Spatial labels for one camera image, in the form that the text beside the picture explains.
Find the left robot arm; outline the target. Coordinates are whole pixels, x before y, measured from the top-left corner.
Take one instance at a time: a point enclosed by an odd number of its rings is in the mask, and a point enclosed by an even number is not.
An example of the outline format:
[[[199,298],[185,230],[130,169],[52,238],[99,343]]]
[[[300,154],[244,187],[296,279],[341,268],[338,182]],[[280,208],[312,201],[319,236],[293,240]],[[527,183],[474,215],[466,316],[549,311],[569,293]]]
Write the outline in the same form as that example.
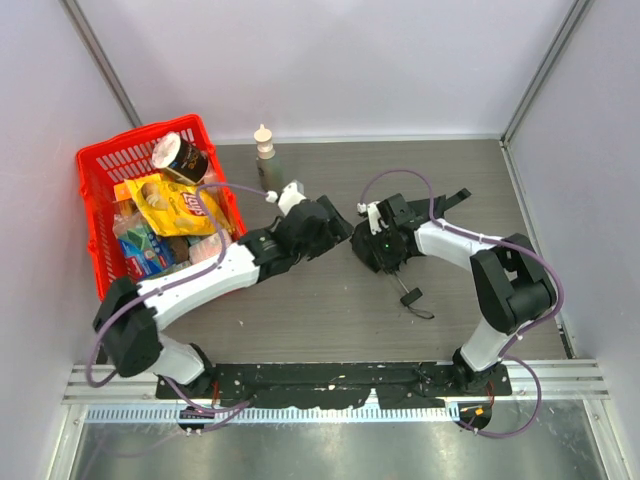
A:
[[[223,252],[174,274],[136,283],[112,281],[93,321],[99,347],[122,378],[150,372],[191,396],[207,390],[215,369],[195,344],[163,330],[186,313],[228,293],[288,272],[353,233],[327,196],[302,199],[274,223],[247,232]]]

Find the black folding umbrella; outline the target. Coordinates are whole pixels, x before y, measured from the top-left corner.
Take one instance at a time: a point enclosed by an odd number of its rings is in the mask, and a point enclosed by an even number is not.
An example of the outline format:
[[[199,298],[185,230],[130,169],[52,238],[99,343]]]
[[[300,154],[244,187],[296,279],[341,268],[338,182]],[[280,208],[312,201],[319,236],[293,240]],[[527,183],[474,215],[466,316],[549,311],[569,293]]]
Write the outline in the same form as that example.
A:
[[[363,220],[354,228],[350,238],[356,257],[374,273],[392,275],[405,291],[400,298],[401,305],[421,319],[431,320],[435,315],[413,306],[423,292],[420,288],[409,290],[403,283],[398,274],[401,264],[407,263],[412,257],[422,256],[416,246],[414,233],[421,224],[429,221],[430,206],[435,207],[437,218],[443,218],[447,210],[470,196],[471,192],[466,188],[451,196],[437,196],[434,200],[407,201],[402,194],[394,194],[381,202],[381,213],[373,212],[377,231],[372,232],[369,214],[365,211],[360,214]]]

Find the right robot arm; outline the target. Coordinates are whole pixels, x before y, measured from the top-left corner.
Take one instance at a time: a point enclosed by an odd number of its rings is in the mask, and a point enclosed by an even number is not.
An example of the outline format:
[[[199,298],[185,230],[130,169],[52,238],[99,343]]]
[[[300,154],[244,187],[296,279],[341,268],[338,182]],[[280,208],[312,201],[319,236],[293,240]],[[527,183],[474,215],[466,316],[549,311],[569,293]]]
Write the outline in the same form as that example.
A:
[[[395,194],[360,203],[362,222],[351,237],[355,255],[373,272],[395,275],[413,257],[436,257],[471,273],[482,317],[452,357],[453,378],[464,392],[484,388],[503,349],[522,325],[538,319],[558,295],[529,239],[483,236],[447,222],[447,210],[466,200],[466,189],[433,200]]]

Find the red plastic basket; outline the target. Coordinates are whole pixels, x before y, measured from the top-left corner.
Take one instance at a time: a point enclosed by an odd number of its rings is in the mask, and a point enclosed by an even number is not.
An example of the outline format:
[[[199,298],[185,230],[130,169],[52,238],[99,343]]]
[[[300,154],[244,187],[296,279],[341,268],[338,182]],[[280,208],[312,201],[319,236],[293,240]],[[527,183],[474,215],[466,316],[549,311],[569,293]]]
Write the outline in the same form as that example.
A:
[[[216,149],[198,115],[189,114],[139,127],[85,147],[77,153],[76,161],[80,193],[84,201],[89,228],[88,249],[93,261],[99,296],[105,296],[112,281],[117,278],[127,276],[135,282],[143,281],[136,281],[128,274],[114,230],[119,225],[128,226],[140,220],[145,222],[146,220],[132,199],[116,202],[113,187],[127,179],[156,173],[178,182],[156,169],[151,161],[155,145],[169,132],[176,132],[194,144],[208,160],[208,170],[204,178],[198,184],[189,186],[197,187],[197,195],[201,191],[207,191],[216,198],[227,219],[235,228],[235,231],[229,234],[233,240],[239,239],[246,232],[236,197],[224,184],[226,178],[219,164]],[[189,261],[189,247],[207,236],[159,236],[167,242],[174,264],[162,274],[147,279],[163,277],[193,265]]]

